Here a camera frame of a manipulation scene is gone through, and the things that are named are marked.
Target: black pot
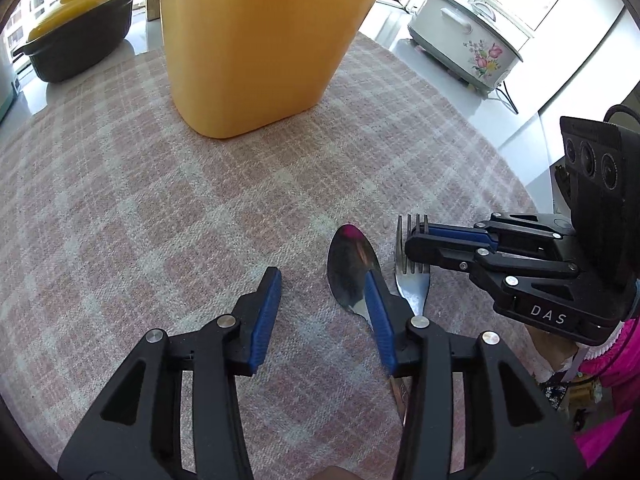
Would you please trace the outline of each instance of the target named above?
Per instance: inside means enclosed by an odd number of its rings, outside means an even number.
[[[26,54],[49,83],[69,79],[103,60],[131,27],[133,0],[108,0],[14,50]]]

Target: bolt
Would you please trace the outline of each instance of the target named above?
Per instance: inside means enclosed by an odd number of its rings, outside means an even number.
[[[220,316],[218,318],[218,326],[220,328],[231,328],[236,324],[236,318],[230,316],[229,314],[225,314],[224,316]]]
[[[162,330],[154,328],[145,334],[145,339],[149,343],[157,343],[164,337]]]
[[[427,328],[429,326],[429,319],[424,316],[413,316],[411,318],[411,324],[416,328]]]
[[[495,332],[485,332],[482,334],[482,341],[488,345],[497,345],[500,342],[500,336]]]

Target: yellow container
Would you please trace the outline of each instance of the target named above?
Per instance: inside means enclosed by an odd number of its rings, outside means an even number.
[[[311,108],[375,1],[160,0],[178,111],[224,139]]]

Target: metal spoon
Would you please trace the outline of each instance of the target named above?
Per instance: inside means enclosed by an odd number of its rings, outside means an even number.
[[[344,310],[362,316],[370,328],[369,311],[364,301],[364,281],[371,269],[380,270],[380,263],[367,237],[354,225],[339,227],[331,240],[326,260],[329,288]],[[389,382],[404,425],[411,379],[389,377]]]

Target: metal fork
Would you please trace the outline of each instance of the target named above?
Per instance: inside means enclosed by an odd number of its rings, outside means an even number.
[[[431,266],[428,264],[418,264],[407,259],[404,254],[404,243],[412,234],[412,229],[416,232],[424,233],[426,215],[423,215],[423,224],[420,224],[420,215],[415,215],[415,224],[411,224],[411,215],[406,216],[406,236],[402,232],[402,216],[398,216],[398,227],[396,229],[396,285],[400,296],[405,298],[411,310],[416,316],[421,316],[424,311],[424,302],[429,293],[431,283]]]

